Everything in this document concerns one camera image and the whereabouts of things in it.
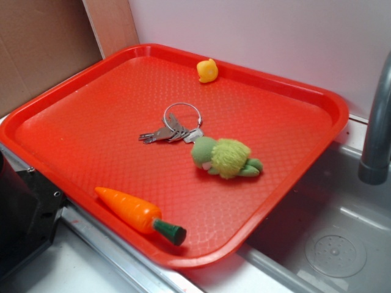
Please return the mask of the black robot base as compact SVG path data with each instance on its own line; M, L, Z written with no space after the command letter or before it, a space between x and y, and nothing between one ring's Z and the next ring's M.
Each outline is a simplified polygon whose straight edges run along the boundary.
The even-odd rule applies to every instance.
M1 154L1 280L54 240L64 193L38 171L16 171Z

